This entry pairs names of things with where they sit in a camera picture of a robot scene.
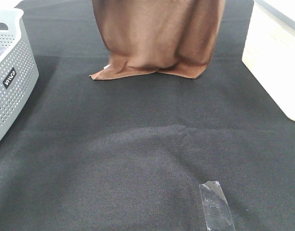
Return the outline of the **brown microfibre towel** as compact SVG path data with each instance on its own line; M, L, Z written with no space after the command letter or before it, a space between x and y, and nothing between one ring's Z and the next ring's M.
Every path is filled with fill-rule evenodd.
M91 75L113 80L152 73L189 79L208 67L226 2L223 0L94 0L109 63Z

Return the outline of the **white plastic storage bin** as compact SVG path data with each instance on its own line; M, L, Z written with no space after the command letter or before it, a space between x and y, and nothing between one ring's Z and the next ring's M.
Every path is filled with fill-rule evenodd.
M256 0L242 62L295 121L295 0Z

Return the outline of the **black table mat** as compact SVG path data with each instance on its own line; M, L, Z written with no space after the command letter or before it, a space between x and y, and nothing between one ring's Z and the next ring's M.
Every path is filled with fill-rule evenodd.
M204 231L218 181L238 231L295 231L295 122L241 61L253 1L226 2L197 79L94 81L89 0L25 0L39 78L0 142L0 231Z

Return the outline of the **clear tape strip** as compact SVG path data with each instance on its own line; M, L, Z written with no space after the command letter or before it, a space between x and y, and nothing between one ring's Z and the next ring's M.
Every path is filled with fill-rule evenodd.
M208 231L235 231L231 211L218 181L199 185Z

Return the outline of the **grey perforated laundry basket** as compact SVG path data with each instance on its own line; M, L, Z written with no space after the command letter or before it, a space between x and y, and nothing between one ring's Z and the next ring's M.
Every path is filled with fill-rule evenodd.
M0 141L25 106L39 72L24 26L24 11L0 9Z

